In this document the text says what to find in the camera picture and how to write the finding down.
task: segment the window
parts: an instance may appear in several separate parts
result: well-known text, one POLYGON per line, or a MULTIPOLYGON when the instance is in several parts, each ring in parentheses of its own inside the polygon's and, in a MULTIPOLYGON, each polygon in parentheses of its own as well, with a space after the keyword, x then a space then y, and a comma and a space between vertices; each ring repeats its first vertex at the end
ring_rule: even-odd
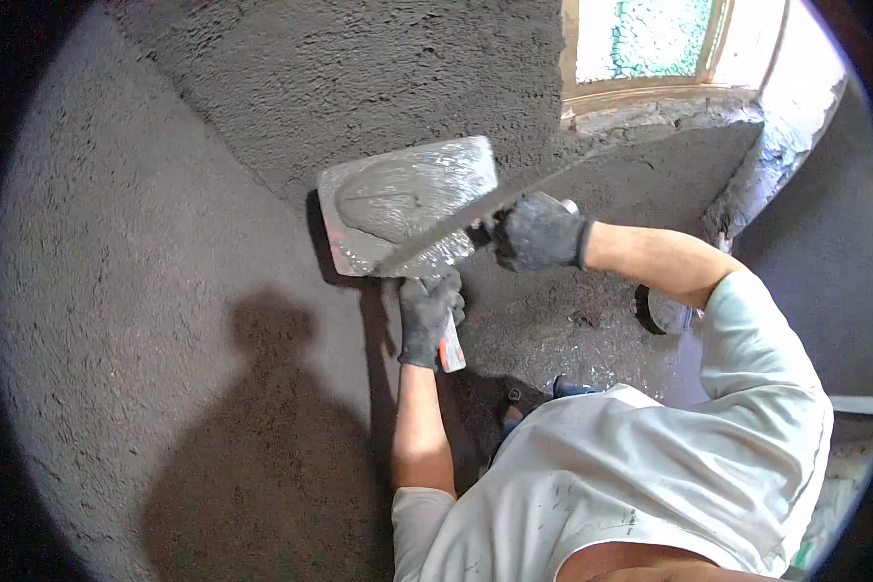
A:
POLYGON ((732 95, 767 75, 787 0, 564 0, 563 111, 732 95))

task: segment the gray work glove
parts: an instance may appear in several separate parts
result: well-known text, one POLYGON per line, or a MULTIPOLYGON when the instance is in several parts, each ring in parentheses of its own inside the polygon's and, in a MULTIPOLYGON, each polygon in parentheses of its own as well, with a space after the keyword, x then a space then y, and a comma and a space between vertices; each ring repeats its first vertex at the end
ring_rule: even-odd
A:
POLYGON ((459 273, 452 271, 438 279, 427 281, 405 279, 401 285, 401 325, 403 339, 401 355, 397 360, 402 364, 413 364, 421 368, 437 369, 437 354, 443 332, 453 310, 453 320, 459 325, 465 314, 466 302, 459 295, 463 281, 459 273))
POLYGON ((585 269, 585 247, 592 225, 592 221, 570 214, 555 198, 530 195, 514 204, 495 228, 498 260, 517 273, 552 266, 585 269))

